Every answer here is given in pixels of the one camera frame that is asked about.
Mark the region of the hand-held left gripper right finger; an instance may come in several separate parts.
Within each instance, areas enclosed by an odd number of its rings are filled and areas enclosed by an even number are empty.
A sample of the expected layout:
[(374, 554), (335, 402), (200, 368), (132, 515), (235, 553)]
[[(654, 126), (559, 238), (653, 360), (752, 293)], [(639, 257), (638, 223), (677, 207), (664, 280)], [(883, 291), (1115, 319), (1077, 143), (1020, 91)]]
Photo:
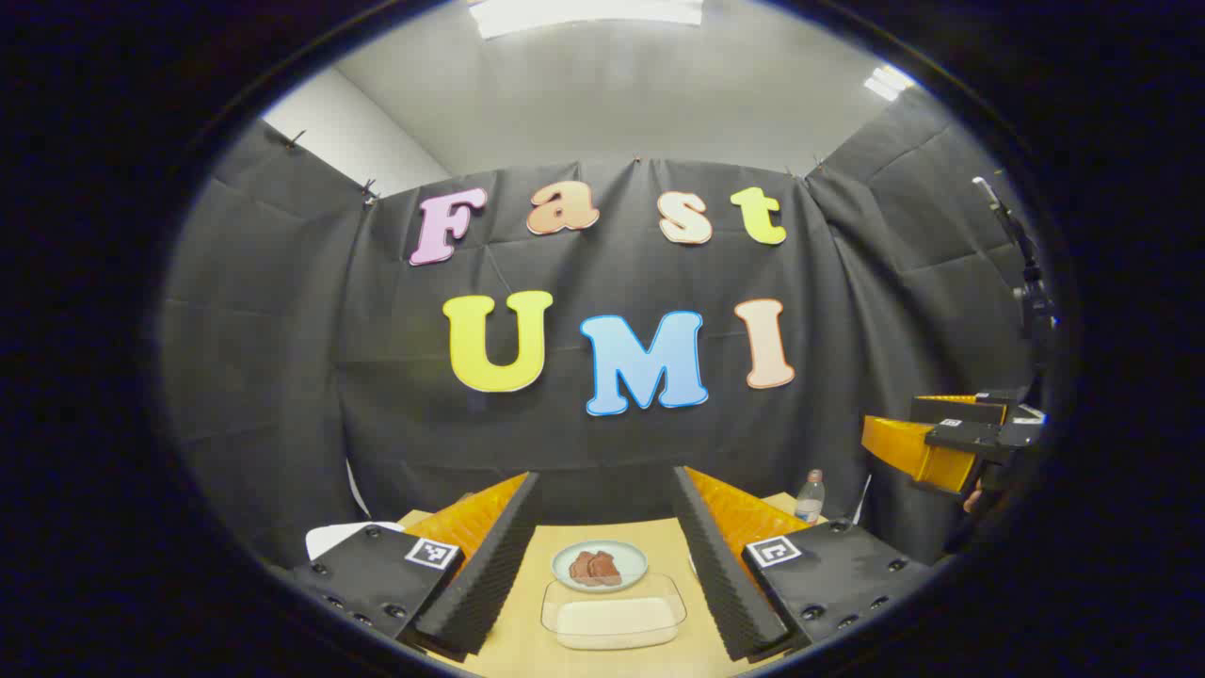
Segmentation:
[(757, 662), (847, 636), (931, 574), (860, 526), (810, 526), (696, 468), (671, 468), (670, 499), (731, 659)]

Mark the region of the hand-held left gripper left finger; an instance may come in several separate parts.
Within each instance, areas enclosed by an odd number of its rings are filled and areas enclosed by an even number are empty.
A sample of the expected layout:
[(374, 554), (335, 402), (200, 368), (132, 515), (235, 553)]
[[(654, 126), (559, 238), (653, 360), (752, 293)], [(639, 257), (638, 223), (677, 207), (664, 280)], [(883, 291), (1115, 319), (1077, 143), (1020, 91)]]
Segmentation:
[(387, 637), (462, 660), (494, 626), (537, 527), (527, 472), (402, 533), (369, 527), (292, 570), (319, 605)]

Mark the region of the white rice cooker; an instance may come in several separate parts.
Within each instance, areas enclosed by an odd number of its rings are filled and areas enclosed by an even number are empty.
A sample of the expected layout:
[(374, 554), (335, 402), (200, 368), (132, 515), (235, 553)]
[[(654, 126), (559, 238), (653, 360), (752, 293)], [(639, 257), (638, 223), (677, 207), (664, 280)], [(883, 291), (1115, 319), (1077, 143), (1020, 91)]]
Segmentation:
[(305, 536), (306, 553), (310, 561), (322, 558), (328, 550), (335, 548), (349, 537), (364, 532), (365, 529), (378, 527), (390, 529), (393, 532), (402, 533), (405, 527), (396, 521), (360, 521), (349, 524), (337, 524), (329, 526), (311, 527)]

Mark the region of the clear glass dish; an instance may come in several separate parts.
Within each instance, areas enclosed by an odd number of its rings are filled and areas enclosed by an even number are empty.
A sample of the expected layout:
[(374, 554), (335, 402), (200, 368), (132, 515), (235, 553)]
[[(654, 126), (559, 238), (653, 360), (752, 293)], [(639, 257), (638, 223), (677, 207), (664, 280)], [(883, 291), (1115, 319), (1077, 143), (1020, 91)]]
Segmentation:
[(640, 582), (633, 584), (631, 588), (622, 589), (619, 592), (578, 592), (575, 591), (575, 589), (569, 589), (560, 582), (552, 582), (545, 589), (539, 621), (541, 621), (541, 625), (546, 631), (552, 633), (549, 630), (549, 621), (552, 615), (562, 607), (562, 605), (572, 605), (572, 602), (583, 601), (640, 597), (662, 597), (668, 599), (672, 605), (676, 605), (683, 614), (683, 621), (681, 621), (677, 627), (678, 635), (682, 623), (684, 623), (684, 619), (688, 617), (687, 606), (684, 606), (684, 600), (671, 576), (662, 573), (647, 573)]

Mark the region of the pale green plate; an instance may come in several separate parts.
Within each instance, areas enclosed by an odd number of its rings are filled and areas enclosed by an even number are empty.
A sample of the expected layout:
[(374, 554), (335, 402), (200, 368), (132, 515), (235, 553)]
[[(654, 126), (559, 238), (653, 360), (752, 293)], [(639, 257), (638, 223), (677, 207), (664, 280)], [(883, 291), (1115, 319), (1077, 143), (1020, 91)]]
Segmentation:
[[(577, 558), (580, 552), (594, 552), (599, 550), (607, 552), (615, 555), (615, 564), (617, 570), (619, 570), (621, 583), (619, 586), (582, 586), (570, 579), (568, 568), (574, 559)], [(590, 541), (578, 541), (568, 548), (563, 548), (556, 558), (552, 558), (551, 571), (554, 574), (556, 580), (560, 582), (569, 589), (575, 589), (578, 592), (619, 592), (622, 589), (631, 588), (633, 584), (640, 582), (643, 576), (649, 571), (649, 559), (646, 558), (643, 552), (631, 546), (630, 543), (624, 543), (624, 541), (615, 540), (590, 540)]]

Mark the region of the clear plastic water bottle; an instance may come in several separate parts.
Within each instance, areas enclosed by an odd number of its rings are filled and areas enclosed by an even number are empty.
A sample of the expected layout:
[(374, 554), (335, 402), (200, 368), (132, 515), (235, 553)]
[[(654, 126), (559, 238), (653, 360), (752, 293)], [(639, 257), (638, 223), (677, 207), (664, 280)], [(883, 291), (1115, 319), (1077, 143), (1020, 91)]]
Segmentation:
[(823, 473), (822, 468), (811, 468), (805, 484), (797, 494), (797, 519), (810, 526), (817, 525), (822, 509), (825, 506), (825, 473)]

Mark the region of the black backdrop cloth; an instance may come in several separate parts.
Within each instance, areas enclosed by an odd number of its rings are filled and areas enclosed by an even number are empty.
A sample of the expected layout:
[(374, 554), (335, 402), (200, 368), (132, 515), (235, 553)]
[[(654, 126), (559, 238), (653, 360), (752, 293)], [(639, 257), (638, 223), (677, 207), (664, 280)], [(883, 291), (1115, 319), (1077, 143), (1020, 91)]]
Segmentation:
[(825, 472), (934, 558), (959, 506), (883, 471), (862, 417), (1028, 387), (1009, 184), (929, 96), (822, 169), (703, 160), (495, 169), (368, 206), (258, 120), (186, 220), (161, 309), (182, 455), (292, 567), (310, 529), (436, 511), (525, 471), (546, 525), (671, 518), (668, 468), (756, 494)]

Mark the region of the small ceiling light panel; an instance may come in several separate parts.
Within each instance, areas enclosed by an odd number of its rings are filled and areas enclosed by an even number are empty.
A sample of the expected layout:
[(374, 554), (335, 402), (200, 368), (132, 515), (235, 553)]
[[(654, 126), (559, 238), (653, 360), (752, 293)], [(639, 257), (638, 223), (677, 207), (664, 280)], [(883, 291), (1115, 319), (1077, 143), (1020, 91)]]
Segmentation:
[(898, 69), (888, 64), (872, 69), (869, 77), (862, 82), (865, 89), (872, 92), (886, 102), (895, 100), (909, 89), (913, 89), (916, 82), (907, 73), (899, 72)]

